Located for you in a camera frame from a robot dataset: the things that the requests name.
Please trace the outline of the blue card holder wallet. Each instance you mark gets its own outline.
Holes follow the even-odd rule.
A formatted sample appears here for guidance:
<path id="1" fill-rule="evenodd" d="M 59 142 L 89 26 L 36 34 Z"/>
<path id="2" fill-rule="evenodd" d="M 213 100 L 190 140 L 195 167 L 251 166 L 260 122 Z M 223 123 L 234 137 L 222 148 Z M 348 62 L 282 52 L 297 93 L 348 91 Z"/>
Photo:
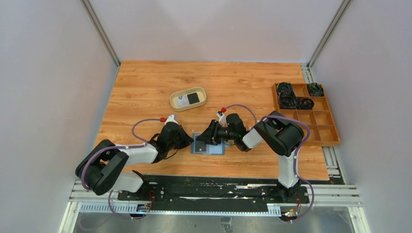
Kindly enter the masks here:
<path id="1" fill-rule="evenodd" d="M 195 143 L 196 137 L 198 135 L 199 135 L 199 133 L 194 133 L 192 135 L 192 138 L 194 139 L 194 142 L 191 144 L 191 149 L 190 149 L 191 154 L 197 154 L 197 155 L 225 155 L 225 144 L 223 144 L 223 143 L 220 143 L 218 145 L 208 145 L 208 144 L 206 144 L 206 152 L 195 153 L 194 152 L 194 143 Z"/>

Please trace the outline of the beige oval tray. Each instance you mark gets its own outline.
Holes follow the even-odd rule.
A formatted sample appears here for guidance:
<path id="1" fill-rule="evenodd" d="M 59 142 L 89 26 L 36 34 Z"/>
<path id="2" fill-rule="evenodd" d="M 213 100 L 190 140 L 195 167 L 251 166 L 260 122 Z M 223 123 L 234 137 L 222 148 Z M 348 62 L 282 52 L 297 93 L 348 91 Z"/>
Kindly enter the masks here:
<path id="1" fill-rule="evenodd" d="M 182 112 L 203 106 L 207 101 L 207 94 L 201 87 L 175 92 L 170 95 L 170 104 L 174 111 Z"/>

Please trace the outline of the black card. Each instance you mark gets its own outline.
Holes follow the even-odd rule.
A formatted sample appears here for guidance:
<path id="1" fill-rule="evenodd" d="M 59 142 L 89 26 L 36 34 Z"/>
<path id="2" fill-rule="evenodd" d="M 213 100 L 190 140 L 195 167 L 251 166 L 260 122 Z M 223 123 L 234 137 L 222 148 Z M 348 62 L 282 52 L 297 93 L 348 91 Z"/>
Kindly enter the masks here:
<path id="1" fill-rule="evenodd" d="M 194 152 L 195 153 L 203 153 L 206 152 L 206 144 L 204 141 L 195 141 L 194 143 Z"/>

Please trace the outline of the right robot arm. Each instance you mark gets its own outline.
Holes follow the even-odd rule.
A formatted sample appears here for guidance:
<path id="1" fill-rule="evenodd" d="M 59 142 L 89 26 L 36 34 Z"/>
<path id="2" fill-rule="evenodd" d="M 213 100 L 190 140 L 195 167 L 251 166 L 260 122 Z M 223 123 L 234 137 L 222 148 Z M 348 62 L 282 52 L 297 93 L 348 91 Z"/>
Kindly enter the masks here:
<path id="1" fill-rule="evenodd" d="M 297 150 L 304 141 L 304 132 L 299 121 L 288 118 L 278 111 L 264 116 L 251 129 L 246 129 L 238 114 L 218 114 L 219 120 L 212 120 L 207 129 L 196 136 L 199 145 L 217 146 L 232 140 L 240 150 L 247 152 L 265 142 L 278 155 L 278 198 L 291 202 L 297 196 L 301 183 L 297 175 Z"/>

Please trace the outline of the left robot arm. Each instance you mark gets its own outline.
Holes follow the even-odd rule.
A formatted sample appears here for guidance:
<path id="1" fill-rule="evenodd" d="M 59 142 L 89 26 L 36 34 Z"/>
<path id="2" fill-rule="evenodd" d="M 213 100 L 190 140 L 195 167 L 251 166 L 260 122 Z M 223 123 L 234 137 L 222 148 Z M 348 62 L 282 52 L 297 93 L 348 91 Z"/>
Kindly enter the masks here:
<path id="1" fill-rule="evenodd" d="M 129 165 L 154 164 L 168 157 L 171 150 L 181 150 L 194 142 L 183 127 L 166 122 L 160 133 L 138 145 L 115 144 L 102 140 L 77 166 L 75 175 L 84 189 L 101 196 L 112 190 L 129 191 L 136 200 L 148 197 L 149 188 L 139 172 L 126 172 Z"/>

